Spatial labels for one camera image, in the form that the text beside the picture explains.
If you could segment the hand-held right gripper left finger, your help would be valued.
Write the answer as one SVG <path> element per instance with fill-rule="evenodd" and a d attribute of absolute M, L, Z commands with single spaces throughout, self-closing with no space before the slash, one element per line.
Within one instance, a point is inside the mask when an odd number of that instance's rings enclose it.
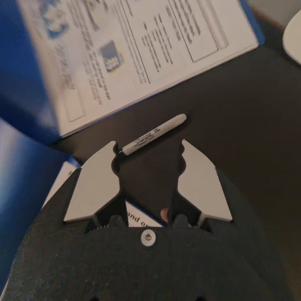
<path fill-rule="evenodd" d="M 116 141 L 93 154 L 81 167 L 64 222 L 92 218 L 120 192 L 119 178 L 113 171 Z"/>

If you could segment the black desk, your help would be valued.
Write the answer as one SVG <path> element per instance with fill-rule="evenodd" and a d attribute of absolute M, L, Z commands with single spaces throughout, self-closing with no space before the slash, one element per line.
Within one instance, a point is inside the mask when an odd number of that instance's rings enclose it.
<path fill-rule="evenodd" d="M 52 146 L 84 163 L 114 140 L 124 146 L 175 115 L 186 122 L 122 162 L 126 194 L 162 221 L 176 185 L 179 146 L 188 140 L 247 198 L 261 217 L 300 300 L 300 66 L 282 33 L 259 17 L 265 43 Z"/>

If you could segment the white rounded stand base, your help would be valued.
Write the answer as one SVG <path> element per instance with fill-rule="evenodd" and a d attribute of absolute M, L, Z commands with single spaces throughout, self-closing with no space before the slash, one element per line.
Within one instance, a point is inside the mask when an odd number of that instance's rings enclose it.
<path fill-rule="evenodd" d="M 286 26 L 282 43 L 285 53 L 301 65 L 301 11 Z"/>

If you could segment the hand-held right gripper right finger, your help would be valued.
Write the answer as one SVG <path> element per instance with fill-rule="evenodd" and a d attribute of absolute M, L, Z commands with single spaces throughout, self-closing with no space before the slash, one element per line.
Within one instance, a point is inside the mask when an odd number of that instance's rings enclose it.
<path fill-rule="evenodd" d="M 206 218 L 231 222 L 228 207 L 215 165 L 187 140 L 182 141 L 185 170 L 179 176 L 177 189 L 200 212 L 196 222 Z"/>

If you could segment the grey marker pen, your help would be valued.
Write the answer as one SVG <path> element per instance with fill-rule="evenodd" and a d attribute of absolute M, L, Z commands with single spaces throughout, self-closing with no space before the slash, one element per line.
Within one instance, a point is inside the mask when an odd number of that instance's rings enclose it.
<path fill-rule="evenodd" d="M 183 122 L 185 122 L 187 116 L 185 114 L 179 114 L 172 119 L 166 121 L 165 123 L 161 124 L 160 126 L 156 127 L 155 129 L 147 132 L 146 134 L 142 135 L 141 137 L 137 138 L 136 140 L 130 142 L 126 146 L 124 146 L 120 151 L 119 154 L 123 154 L 124 156 L 129 156 L 130 154 L 136 152 L 137 150 L 141 149 L 145 145 L 151 143 L 155 139 L 163 136 L 164 134 L 168 133 L 169 131 L 175 129 Z"/>

